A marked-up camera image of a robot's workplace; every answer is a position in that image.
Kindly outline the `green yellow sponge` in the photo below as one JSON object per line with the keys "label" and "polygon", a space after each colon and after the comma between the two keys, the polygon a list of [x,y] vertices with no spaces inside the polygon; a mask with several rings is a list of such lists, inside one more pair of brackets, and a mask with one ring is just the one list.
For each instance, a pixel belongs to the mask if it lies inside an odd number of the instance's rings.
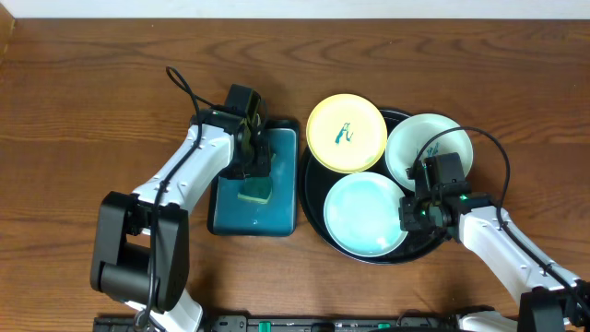
{"label": "green yellow sponge", "polygon": [[267,204],[272,196],[272,188],[270,177],[246,178],[238,192],[238,198],[247,202]]}

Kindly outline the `light blue plate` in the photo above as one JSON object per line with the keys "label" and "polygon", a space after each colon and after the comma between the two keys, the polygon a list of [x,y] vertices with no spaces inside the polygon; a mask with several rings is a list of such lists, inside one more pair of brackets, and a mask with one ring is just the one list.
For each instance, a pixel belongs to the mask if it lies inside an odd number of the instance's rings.
{"label": "light blue plate", "polygon": [[403,196],[397,184],[376,172],[343,177],[324,201],[328,234],[349,254],[373,258],[393,252],[407,238],[399,215]]}

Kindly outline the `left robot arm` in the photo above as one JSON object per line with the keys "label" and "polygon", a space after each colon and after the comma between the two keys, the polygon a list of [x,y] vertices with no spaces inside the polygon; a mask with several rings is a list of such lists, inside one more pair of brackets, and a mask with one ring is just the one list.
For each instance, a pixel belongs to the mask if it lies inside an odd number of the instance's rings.
{"label": "left robot arm", "polygon": [[219,176],[270,173],[266,120],[255,111],[212,107],[195,114],[170,159],[132,193],[100,203],[90,286],[136,310],[137,331],[196,331],[202,306],[185,288],[189,217]]}

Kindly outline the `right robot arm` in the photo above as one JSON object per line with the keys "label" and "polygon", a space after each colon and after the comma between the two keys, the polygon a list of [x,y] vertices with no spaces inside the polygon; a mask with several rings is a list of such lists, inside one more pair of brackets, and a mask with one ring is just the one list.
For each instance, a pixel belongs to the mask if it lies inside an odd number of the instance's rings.
{"label": "right robot arm", "polygon": [[435,231],[478,256],[518,304],[513,320],[494,311],[465,314],[461,330],[564,331],[589,329],[589,283],[560,266],[526,237],[508,212],[485,193],[440,184],[399,203],[404,231]]}

